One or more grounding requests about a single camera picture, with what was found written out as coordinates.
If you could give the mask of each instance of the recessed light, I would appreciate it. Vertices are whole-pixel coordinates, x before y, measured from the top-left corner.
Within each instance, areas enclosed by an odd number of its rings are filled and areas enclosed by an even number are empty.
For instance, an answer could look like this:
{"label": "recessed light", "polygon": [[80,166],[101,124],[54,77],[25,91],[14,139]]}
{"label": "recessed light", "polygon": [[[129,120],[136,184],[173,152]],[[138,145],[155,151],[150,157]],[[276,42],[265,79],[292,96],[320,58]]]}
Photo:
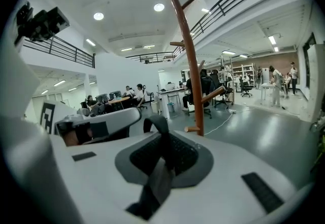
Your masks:
{"label": "recessed light", "polygon": [[236,54],[235,52],[232,52],[232,51],[223,51],[222,53],[224,53],[224,54],[230,54],[230,55]]}
{"label": "recessed light", "polygon": [[153,8],[154,8],[155,11],[161,12],[165,8],[165,6],[163,4],[161,4],[161,3],[159,3],[159,4],[154,5]]}
{"label": "recessed light", "polygon": [[95,20],[97,20],[97,21],[100,21],[100,20],[102,20],[102,19],[104,18],[104,15],[103,15],[102,13],[95,13],[95,14],[93,15],[93,18],[94,18]]}
{"label": "recessed light", "polygon": [[121,51],[131,51],[131,50],[132,50],[132,48],[127,48],[127,49],[123,49]]}
{"label": "recessed light", "polygon": [[95,43],[93,43],[90,39],[86,39],[87,43],[89,43],[91,46],[96,46]]}
{"label": "recessed light", "polygon": [[270,40],[270,42],[271,42],[273,45],[276,44],[275,39],[274,39],[273,36],[270,36],[270,37],[269,37],[269,40]]}
{"label": "recessed light", "polygon": [[65,80],[61,80],[60,82],[54,84],[53,86],[56,87],[56,86],[59,86],[59,85],[62,84],[62,83],[65,83]]}

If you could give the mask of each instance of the table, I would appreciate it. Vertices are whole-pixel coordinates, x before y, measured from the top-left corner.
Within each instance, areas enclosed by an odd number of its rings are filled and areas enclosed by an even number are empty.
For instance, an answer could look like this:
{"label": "table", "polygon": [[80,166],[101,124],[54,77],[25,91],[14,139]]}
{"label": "table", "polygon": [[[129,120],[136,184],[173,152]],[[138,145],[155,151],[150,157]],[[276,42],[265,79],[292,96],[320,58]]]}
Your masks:
{"label": "table", "polygon": [[128,100],[130,97],[124,97],[124,98],[121,98],[120,100],[112,100],[112,101],[108,101],[108,104],[116,104],[116,103],[119,103],[119,102],[122,102],[122,101],[125,101],[125,100]]}
{"label": "table", "polygon": [[177,93],[177,92],[183,92],[185,91],[184,88],[175,88],[172,90],[167,90],[167,91],[159,91],[157,92],[160,96],[161,96],[161,100],[162,100],[162,114],[166,119],[170,119],[169,116],[169,110],[168,110],[168,98],[167,95],[170,93]]}
{"label": "table", "polygon": [[264,90],[264,100],[265,100],[265,98],[266,98],[266,91],[265,91],[265,89],[266,88],[274,88],[275,87],[275,85],[273,85],[273,84],[270,84],[270,83],[263,83],[262,85],[261,85],[261,104],[262,104],[262,102],[263,102],[263,90]]}

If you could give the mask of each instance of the white cable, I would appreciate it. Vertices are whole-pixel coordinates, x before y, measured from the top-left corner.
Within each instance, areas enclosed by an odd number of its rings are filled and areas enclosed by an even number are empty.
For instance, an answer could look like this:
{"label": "white cable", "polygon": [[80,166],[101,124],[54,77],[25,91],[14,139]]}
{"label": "white cable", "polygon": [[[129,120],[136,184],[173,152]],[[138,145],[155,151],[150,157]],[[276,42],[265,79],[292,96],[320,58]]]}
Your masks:
{"label": "white cable", "polygon": [[223,126],[223,124],[226,123],[226,122],[230,119],[230,117],[231,117],[232,115],[233,115],[233,113],[231,113],[230,116],[228,117],[228,119],[227,119],[225,122],[223,122],[220,126],[218,126],[216,129],[211,130],[210,132],[208,132],[208,133],[206,133],[206,134],[204,134],[204,135],[208,135],[208,134],[210,134],[211,132],[217,130],[219,127]]}

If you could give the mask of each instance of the white desk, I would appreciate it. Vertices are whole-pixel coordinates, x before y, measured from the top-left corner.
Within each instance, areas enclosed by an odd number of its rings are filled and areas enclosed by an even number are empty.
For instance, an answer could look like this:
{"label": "white desk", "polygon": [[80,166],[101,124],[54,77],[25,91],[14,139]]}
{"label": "white desk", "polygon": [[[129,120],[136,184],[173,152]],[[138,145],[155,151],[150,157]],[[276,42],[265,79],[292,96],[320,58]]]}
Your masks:
{"label": "white desk", "polygon": [[266,98],[266,88],[274,88],[275,87],[275,85],[273,85],[273,84],[270,84],[270,83],[263,83],[262,85],[261,85],[261,104],[262,104],[262,102],[263,102],[263,91],[264,91],[264,100],[265,100],[265,98]]}
{"label": "white desk", "polygon": [[173,90],[167,90],[167,91],[159,91],[157,92],[160,96],[161,96],[161,100],[162,100],[162,115],[167,118],[170,119],[169,116],[169,110],[168,110],[168,94],[171,93],[178,93],[178,92],[183,92],[185,91],[184,88],[175,88]]}

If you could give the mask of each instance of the trash bin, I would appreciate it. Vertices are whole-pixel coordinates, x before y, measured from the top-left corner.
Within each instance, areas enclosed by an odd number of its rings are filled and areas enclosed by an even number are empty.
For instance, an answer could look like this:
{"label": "trash bin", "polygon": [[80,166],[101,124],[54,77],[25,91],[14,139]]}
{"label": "trash bin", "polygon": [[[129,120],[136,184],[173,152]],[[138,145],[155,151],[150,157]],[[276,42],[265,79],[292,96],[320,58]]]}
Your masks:
{"label": "trash bin", "polygon": [[167,107],[168,107],[169,113],[174,113],[175,112],[174,103],[168,103]]}
{"label": "trash bin", "polygon": [[158,102],[155,101],[151,102],[151,108],[153,113],[157,113],[157,114],[159,113],[158,105],[159,105]]}

